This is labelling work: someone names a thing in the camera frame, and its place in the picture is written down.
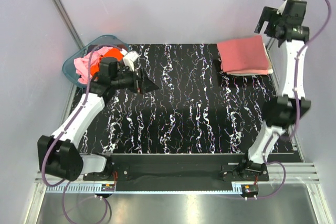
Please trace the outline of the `dusty red t-shirt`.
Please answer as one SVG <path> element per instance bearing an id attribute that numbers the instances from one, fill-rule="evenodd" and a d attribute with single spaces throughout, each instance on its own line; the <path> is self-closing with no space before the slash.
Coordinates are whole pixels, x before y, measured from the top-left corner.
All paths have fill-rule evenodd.
<path id="1" fill-rule="evenodd" d="M 249 54 L 263 53 L 263 38 L 261 35 L 232 39 L 217 44 L 220 57 L 220 67 L 225 73 L 226 71 L 242 70 L 243 62 L 241 61 Z"/>

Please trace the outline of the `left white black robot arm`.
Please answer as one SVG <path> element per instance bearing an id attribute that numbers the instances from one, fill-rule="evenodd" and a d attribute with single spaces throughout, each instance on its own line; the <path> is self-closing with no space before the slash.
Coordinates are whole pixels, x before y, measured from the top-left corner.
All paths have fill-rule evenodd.
<path id="1" fill-rule="evenodd" d="M 78 151 L 78 145 L 91 122 L 111 101 L 116 91 L 122 89 L 145 94 L 158 90 L 159 86 L 143 68 L 134 70 L 125 60 L 118 61 L 116 58 L 102 59 L 80 103 L 52 135 L 42 135 L 37 142 L 43 181 L 47 180 L 46 175 L 70 182 L 81 175 L 97 176 L 103 180 L 113 175 L 109 155 L 82 154 Z"/>

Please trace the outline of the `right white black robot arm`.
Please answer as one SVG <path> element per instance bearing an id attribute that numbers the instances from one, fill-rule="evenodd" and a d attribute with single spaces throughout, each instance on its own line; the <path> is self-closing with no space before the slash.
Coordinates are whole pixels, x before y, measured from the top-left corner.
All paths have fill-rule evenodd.
<path id="1" fill-rule="evenodd" d="M 309 111 L 311 101 L 306 99 L 303 87 L 304 58 L 310 29 L 303 26 L 307 3 L 303 0 L 284 0 L 279 8 L 264 7 L 256 25 L 278 41 L 284 56 L 284 78 L 276 97 L 267 101 L 262 109 L 262 126 L 253 145 L 237 166 L 236 174 L 244 180 L 253 180 L 267 174 L 267 159 L 275 143 L 288 127 L 297 127 Z"/>

